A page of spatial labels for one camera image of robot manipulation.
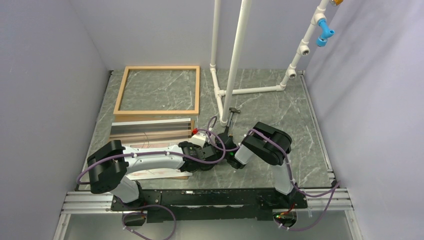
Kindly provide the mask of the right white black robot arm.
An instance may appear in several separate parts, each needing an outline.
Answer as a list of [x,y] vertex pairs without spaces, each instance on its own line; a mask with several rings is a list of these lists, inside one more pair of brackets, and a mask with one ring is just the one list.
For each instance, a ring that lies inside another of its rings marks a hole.
[[218,135],[224,144],[217,138],[214,143],[218,148],[226,148],[225,159],[234,169],[243,169],[254,157],[267,163],[273,172],[276,203],[287,208],[295,201],[293,185],[296,183],[289,176],[286,158],[292,150],[293,140],[288,133],[260,121],[252,129],[254,131],[243,138],[239,148],[224,132]]

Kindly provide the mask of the printed plant photo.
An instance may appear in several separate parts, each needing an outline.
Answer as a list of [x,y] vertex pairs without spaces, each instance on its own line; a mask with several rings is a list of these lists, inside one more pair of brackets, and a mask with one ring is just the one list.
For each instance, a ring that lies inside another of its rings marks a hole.
[[[176,142],[162,142],[153,144],[125,144],[125,154],[138,152],[156,152],[156,151],[172,151],[181,153],[181,149]],[[169,155],[166,160],[162,160],[160,155],[143,155],[138,156],[137,160],[131,160],[129,170],[126,176],[133,181],[151,180],[151,179],[188,179],[193,174],[191,172],[181,172],[179,167],[180,160],[183,158],[178,155]]]

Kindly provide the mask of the clear glass pane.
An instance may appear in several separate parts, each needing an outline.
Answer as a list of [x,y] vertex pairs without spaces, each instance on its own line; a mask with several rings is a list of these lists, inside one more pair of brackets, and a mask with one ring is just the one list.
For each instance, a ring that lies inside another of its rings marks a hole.
[[191,129],[192,120],[190,118],[114,122],[111,125],[110,136],[184,134],[190,133]]

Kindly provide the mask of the wooden picture frame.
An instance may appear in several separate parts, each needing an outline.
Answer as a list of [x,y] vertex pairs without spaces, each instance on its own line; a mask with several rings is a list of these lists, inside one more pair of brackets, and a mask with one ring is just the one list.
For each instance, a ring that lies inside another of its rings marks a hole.
[[[195,93],[193,110],[121,110],[121,103],[124,96],[129,72],[131,70],[181,70],[195,71]],[[200,112],[200,66],[198,65],[175,65],[175,66],[136,66],[125,67],[120,83],[113,114],[115,116],[198,116]]]

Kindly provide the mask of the yellow black screwdriver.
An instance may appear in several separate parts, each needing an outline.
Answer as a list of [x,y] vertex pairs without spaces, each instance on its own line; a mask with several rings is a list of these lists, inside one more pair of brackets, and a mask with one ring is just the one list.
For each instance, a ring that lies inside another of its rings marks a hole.
[[228,137],[232,135],[231,128],[232,128],[232,118],[233,118],[233,115],[234,115],[233,112],[231,112],[229,114],[228,121],[227,121],[225,130],[224,130]]

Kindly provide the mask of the brown fibreboard backing panel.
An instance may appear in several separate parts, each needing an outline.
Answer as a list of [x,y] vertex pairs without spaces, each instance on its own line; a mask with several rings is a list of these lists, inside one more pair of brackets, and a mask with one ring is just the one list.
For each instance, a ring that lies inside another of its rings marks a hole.
[[[188,141],[192,134],[190,118],[115,121],[111,125],[109,141],[120,140],[125,147],[136,149],[162,148]],[[141,170],[127,175],[131,180],[182,179],[193,174],[177,169]]]

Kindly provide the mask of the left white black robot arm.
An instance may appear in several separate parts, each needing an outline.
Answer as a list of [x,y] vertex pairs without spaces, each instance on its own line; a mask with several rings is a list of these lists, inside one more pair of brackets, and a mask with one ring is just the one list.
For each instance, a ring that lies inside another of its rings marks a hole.
[[129,209],[137,210],[144,203],[142,187],[128,174],[155,169],[192,173],[213,166],[221,156],[212,145],[202,148],[188,141],[158,148],[133,148],[111,140],[87,158],[88,185],[92,194],[112,193]]

